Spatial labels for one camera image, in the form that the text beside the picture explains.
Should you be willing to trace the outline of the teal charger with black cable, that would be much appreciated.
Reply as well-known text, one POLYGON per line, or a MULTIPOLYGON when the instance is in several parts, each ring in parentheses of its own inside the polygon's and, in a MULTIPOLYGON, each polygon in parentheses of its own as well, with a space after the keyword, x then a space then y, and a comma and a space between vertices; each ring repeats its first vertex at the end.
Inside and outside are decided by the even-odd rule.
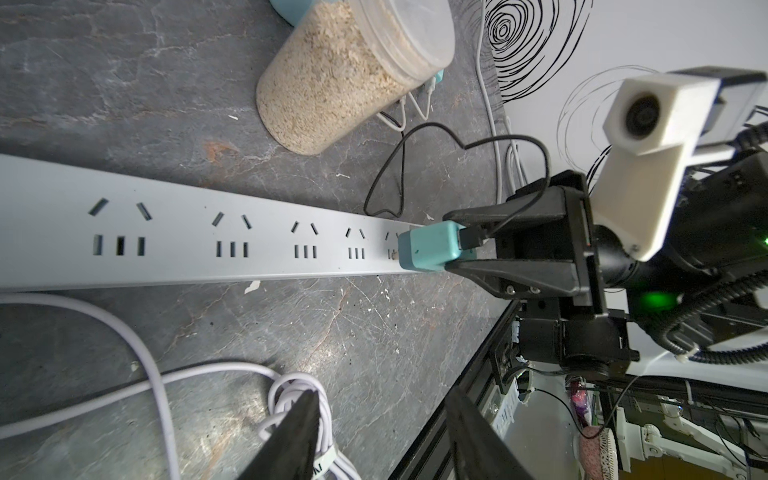
POLYGON ((475 260, 474 249, 463 250, 459 232, 464 226, 443 221, 414 227, 398 237, 399 265, 410 271, 439 272, 455 260, 475 260))

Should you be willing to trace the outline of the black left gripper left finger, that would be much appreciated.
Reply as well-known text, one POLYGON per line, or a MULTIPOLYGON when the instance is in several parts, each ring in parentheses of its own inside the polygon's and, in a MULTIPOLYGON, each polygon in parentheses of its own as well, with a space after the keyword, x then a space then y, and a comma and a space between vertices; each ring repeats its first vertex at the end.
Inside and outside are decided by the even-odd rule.
POLYGON ((239 479, 311 479, 319 421, 319 395, 305 391, 239 479))

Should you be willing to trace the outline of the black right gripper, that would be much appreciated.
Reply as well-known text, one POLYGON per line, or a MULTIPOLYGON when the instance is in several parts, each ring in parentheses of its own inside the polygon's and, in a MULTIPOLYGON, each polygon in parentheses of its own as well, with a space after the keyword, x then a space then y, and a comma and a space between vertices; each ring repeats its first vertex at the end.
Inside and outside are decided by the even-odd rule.
POLYGON ((586 179, 560 173, 523 210, 536 197, 446 213, 444 221, 487 231, 512 220, 502 231, 506 259, 455 260, 445 270, 494 297, 524 302, 517 344, 525 360, 586 378, 621 377, 639 354, 625 317, 607 306, 586 179))

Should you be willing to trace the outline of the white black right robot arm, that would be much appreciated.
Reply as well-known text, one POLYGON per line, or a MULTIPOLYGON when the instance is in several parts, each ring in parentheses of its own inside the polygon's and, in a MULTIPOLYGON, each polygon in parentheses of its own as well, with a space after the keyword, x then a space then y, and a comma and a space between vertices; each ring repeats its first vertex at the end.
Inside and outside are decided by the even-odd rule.
POLYGON ((571 374, 606 379, 638 361, 629 322, 696 363, 762 362, 762 344, 715 350, 710 319, 716 307, 767 284, 766 140, 765 124, 747 128, 731 160, 684 180, 665 243, 649 261, 631 258, 595 223, 595 187, 565 171, 503 204, 449 212, 462 246, 491 240, 496 254, 447 268, 495 297, 524 301, 520 354, 571 374))

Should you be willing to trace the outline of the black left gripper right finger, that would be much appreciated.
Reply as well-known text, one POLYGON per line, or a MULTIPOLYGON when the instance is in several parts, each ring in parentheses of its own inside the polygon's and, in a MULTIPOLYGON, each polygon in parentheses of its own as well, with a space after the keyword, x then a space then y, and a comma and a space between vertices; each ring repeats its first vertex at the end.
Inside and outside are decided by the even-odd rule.
POLYGON ((532 479, 463 390, 452 387, 444 406, 456 479, 532 479))

